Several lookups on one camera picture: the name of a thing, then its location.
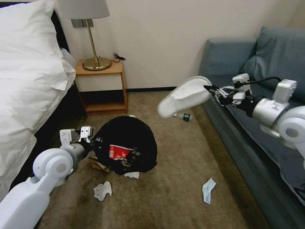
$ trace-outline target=sofa armrest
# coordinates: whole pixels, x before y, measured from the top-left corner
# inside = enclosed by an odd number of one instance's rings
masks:
[[[254,55],[254,38],[211,38],[204,47],[199,75],[213,76],[240,74],[244,63]]]

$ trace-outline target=brown carpet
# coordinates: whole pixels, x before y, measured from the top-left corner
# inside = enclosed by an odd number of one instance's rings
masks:
[[[88,159],[51,194],[38,228],[269,228],[259,206],[203,107],[195,119],[161,118],[158,103],[168,92],[129,93],[129,114],[149,125],[158,145],[158,165],[134,179],[93,169]],[[117,115],[69,118],[60,128],[90,125],[95,132]],[[211,205],[202,185],[213,177]],[[94,198],[109,181],[112,196]]]

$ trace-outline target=white duvet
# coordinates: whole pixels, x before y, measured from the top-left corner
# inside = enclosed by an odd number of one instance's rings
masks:
[[[75,79],[63,60],[65,90],[28,80],[0,79],[0,201],[36,143],[34,134],[47,121]]]

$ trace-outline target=cardboard scrap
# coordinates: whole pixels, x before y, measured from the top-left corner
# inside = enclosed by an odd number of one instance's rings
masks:
[[[102,171],[105,171],[105,172],[110,172],[110,169],[107,168],[106,166],[102,165],[98,161],[98,158],[96,156],[89,156],[88,159],[90,161],[90,164],[91,164],[92,168],[102,170]]]

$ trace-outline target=lamp shade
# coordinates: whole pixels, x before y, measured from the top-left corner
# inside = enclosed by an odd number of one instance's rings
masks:
[[[57,0],[59,16],[70,19],[108,17],[106,0]]]

